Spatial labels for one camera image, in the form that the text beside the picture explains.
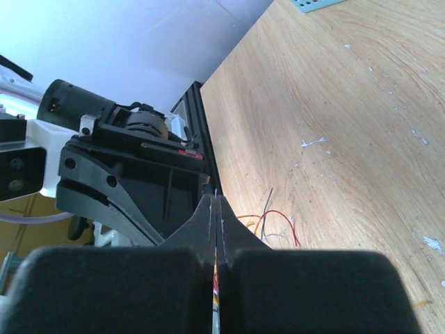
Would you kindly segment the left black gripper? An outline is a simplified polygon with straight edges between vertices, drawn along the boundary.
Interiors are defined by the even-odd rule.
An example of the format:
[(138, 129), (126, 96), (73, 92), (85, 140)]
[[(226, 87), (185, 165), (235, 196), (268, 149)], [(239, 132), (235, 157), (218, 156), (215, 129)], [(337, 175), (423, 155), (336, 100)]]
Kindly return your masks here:
[(85, 114), (60, 154), (56, 208), (158, 246), (200, 201), (204, 155), (168, 130), (152, 107), (108, 102)]

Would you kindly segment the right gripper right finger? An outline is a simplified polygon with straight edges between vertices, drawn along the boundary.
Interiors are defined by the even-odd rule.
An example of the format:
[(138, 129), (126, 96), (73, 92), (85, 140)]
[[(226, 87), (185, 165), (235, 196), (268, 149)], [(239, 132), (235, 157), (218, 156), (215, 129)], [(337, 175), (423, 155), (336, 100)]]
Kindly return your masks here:
[(274, 250), (218, 196), (222, 333), (420, 333), (401, 277), (382, 254)]

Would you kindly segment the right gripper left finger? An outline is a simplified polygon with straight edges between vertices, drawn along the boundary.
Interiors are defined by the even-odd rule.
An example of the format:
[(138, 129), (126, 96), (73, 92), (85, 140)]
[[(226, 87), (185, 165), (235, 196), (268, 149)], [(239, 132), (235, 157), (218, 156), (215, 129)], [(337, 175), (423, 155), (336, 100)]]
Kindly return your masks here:
[(45, 247), (1, 304), (2, 333), (210, 333), (216, 198), (155, 247)]

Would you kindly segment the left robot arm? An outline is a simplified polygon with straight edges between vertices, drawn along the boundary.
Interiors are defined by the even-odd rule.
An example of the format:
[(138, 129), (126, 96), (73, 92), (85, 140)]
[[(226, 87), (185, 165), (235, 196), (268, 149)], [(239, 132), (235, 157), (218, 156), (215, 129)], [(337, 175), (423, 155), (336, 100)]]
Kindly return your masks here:
[(108, 226), (136, 244), (157, 246), (216, 185), (199, 83), (169, 113), (122, 105), (57, 79), (45, 92), (1, 59), (1, 90), (38, 103), (37, 117), (1, 111), (1, 200), (39, 191), (58, 215)]

